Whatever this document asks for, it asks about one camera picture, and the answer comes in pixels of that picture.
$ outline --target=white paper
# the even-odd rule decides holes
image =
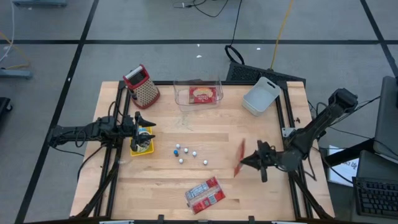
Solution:
[[[329,146],[329,155],[332,155],[334,153],[340,152],[343,149],[339,149],[338,147],[335,146]],[[359,164],[359,159],[353,159],[348,162],[344,162],[340,165],[334,166],[333,169],[337,171],[339,174],[341,174],[343,177],[347,178],[348,180],[352,180],[352,177],[356,177],[356,171],[358,170],[358,164]],[[343,178],[339,177],[333,170],[329,169],[329,179],[330,182],[334,182],[336,184],[343,184],[349,187],[352,187],[353,185],[347,181],[345,181]]]

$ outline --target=black keyboard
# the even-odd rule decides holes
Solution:
[[[271,82],[278,84],[278,82],[297,81],[303,82],[305,86],[305,79],[274,72],[270,69],[264,70],[261,68],[251,67],[233,63],[229,65],[227,81],[258,81],[259,78],[266,77]]]
[[[398,181],[353,177],[358,215],[398,219]]]

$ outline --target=yellow container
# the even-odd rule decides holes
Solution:
[[[139,127],[140,129],[145,129],[149,134],[152,134],[152,128],[151,127],[147,127],[147,128],[142,128]],[[132,149],[130,149],[130,155],[131,156],[141,156],[144,154],[149,154],[149,153],[153,153],[155,151],[155,147],[154,147],[154,141],[153,139],[150,140],[150,144],[148,146],[148,149],[145,152],[134,152]]]

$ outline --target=white plastic bin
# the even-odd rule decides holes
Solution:
[[[243,96],[242,106],[254,116],[260,116],[279,94],[279,86],[269,79],[261,77],[249,93]]]

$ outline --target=wooden table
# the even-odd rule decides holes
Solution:
[[[118,82],[103,82],[99,93],[94,118],[106,116],[108,106],[116,98]],[[239,143],[246,139],[246,155],[257,149],[256,141],[262,139],[282,149],[282,138],[273,103],[264,114],[253,116],[241,106],[242,97],[252,86],[223,86],[221,105],[210,110],[181,112],[174,101],[173,86],[158,86],[161,97],[146,110],[141,110],[144,119],[154,122],[156,135],[155,152],[131,157],[129,140],[125,139],[122,151],[112,219],[156,220],[159,214],[167,220],[247,220],[254,215],[256,220],[294,220],[288,177],[273,167],[268,168],[268,182],[262,183],[260,173],[251,168],[233,178],[233,158]],[[305,89],[301,82],[288,83],[294,118],[300,118],[296,127],[304,127],[311,120]],[[284,100],[282,107],[287,124]],[[130,103],[129,113],[137,110]],[[189,148],[192,154],[173,155],[176,144]],[[87,145],[85,157],[99,147],[98,142]],[[77,185],[71,215],[75,215],[91,199],[98,188],[105,150],[100,151],[82,169]],[[312,165],[317,182],[307,177],[308,188],[327,213],[334,216],[330,194],[317,151],[311,152]],[[303,162],[310,172],[308,160]],[[226,198],[194,215],[187,207],[184,193],[217,176]],[[302,194],[297,188],[302,216],[305,216]],[[104,194],[104,213],[108,193]]]

